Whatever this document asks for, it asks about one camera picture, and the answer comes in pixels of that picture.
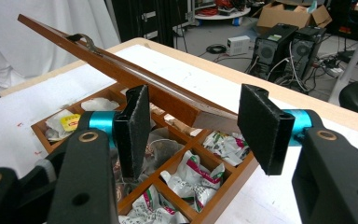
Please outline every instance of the white curtain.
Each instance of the white curtain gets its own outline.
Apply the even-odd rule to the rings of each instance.
[[[101,49],[119,44],[103,0],[0,0],[0,84],[3,88],[77,60],[17,21],[19,14],[67,34],[88,35]]]

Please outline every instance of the wooden compartment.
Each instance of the wooden compartment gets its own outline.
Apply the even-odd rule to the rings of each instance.
[[[126,98],[123,94],[123,90],[125,90],[125,87],[116,83],[104,90],[92,94],[84,100],[68,106],[65,109],[73,113],[82,114],[84,110],[80,107],[80,104],[84,101],[96,97],[104,97],[108,100],[116,101],[120,104],[119,109],[124,108],[126,104]],[[151,118],[156,122],[157,127],[168,128],[170,139],[177,141],[185,147],[176,153],[173,157],[171,157],[168,161],[166,161],[162,166],[160,166],[155,173],[149,176],[130,194],[121,199],[117,206],[118,213],[120,215],[127,215],[132,209],[132,203],[137,198],[139,198],[151,185],[154,185],[157,191],[161,193],[168,201],[170,201],[172,205],[185,217],[187,217],[191,223],[214,223],[253,173],[258,163],[254,160],[253,153],[250,152],[240,165],[237,167],[231,166],[202,146],[204,139],[212,131],[202,130],[196,136],[191,137],[168,124],[164,120],[165,115],[165,112],[159,115],[152,113]],[[50,143],[45,137],[47,119],[48,118],[40,120],[32,126],[32,129],[45,147],[46,151],[51,153],[57,146],[60,145],[61,142]],[[174,174],[178,164],[183,158],[183,155],[188,150],[191,150],[193,154],[200,156],[201,164],[211,171],[220,163],[225,165],[225,173],[223,175],[224,183],[200,213],[196,212],[196,210],[190,207],[190,205],[188,205],[173,191],[171,191],[159,175],[164,170],[168,171],[170,174]]]

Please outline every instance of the floor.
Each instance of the floor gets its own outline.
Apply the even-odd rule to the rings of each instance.
[[[202,25],[187,26],[183,31],[185,38],[175,38],[175,46],[177,46],[177,48],[181,51],[186,51],[192,55],[200,56],[203,59],[214,61],[224,66],[244,72],[253,57],[253,46],[257,37],[257,33],[255,31],[257,19],[244,17],[240,26],[234,26],[231,23],[232,20],[202,21]],[[246,54],[229,57],[226,54],[211,54],[206,52],[206,48],[211,45],[220,44],[226,46],[228,38],[242,35],[247,35],[251,39],[250,48]],[[357,43],[357,41],[350,39],[345,40],[343,37],[331,35],[322,43],[317,56],[321,59],[327,59],[328,57],[336,55],[338,51],[344,50],[344,46],[346,46],[347,49],[355,49]],[[343,70],[345,69],[346,64],[344,62],[340,62],[339,67]],[[327,75],[323,69],[318,69],[315,72],[316,84],[313,83],[312,79],[306,82],[306,85],[310,88],[315,85],[315,89],[309,92],[310,96],[323,101],[328,100],[331,90],[336,83],[336,78],[342,74],[339,72],[334,74],[331,74],[331,72],[329,73],[330,76]],[[358,65],[355,67],[355,74],[352,75],[351,81],[357,80]]]

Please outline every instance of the small box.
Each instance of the small box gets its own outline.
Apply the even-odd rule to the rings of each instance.
[[[308,25],[325,27],[332,21],[324,5],[318,6],[312,13],[307,13],[305,7],[289,6],[279,2],[265,5],[257,22],[256,30],[264,34],[277,23],[284,23],[303,28]]]
[[[249,49],[250,38],[247,35],[231,37],[227,40],[227,45],[229,47],[228,55],[238,55],[245,54]]]

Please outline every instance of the cardboard box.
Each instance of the cardboard box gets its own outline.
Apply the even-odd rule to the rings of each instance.
[[[295,25],[298,28],[308,25],[325,27],[331,21],[332,19],[324,5],[318,6],[309,14],[306,7],[272,2],[262,8],[256,30],[263,34],[277,23]]]

